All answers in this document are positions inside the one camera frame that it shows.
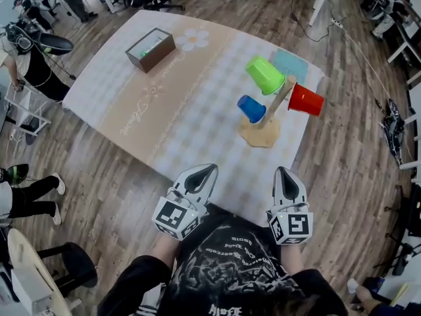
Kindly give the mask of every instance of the green cup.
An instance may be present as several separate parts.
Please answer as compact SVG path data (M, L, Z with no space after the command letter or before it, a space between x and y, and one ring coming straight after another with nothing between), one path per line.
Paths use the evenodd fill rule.
M285 74L278 71L272 64L261 56L254 56L245 66L263 95L269 95L279 90L285 82Z

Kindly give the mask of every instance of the graphic t-shirt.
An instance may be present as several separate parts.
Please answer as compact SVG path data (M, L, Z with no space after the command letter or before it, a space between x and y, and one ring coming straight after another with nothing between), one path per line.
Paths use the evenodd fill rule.
M347 315L318 271L285 272L269 233L239 218L200 225L183 242L172 277L162 261L138 257L98 315L272 315L275 305L294 315L306 303L308 315Z

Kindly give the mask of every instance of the white sneaker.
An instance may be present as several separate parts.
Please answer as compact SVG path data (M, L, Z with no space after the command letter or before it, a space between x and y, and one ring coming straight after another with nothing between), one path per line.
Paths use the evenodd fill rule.
M62 196L64 192L66 191L66 186L64 185L64 182L61 180L60 176L57 173L54 172L52 176L59 179L59 186L56 188L56 190Z
M55 214L53 217L53 222L56 226L59 226L61 224L61 215L60 215L60 209L57 204L55 204Z

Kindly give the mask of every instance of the black stool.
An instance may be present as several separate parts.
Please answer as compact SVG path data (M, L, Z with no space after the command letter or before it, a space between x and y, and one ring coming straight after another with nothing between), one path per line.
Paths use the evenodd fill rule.
M97 271L89 255L77 244L67 242L63 246L41 250L40 258L62 254L64 266L68 274L55 280L61 294L66 297L69 292L77 287L93 288L98 283Z

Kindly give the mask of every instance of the wooden stand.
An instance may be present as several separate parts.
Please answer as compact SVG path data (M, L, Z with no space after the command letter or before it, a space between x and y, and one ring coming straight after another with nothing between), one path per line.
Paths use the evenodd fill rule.
M281 90L269 106L263 119L256 124L250 123L247 117L241 119L238 132L253 147L272 147L280 135L280 123L274 114L282 101L297 83L294 76L288 76Z

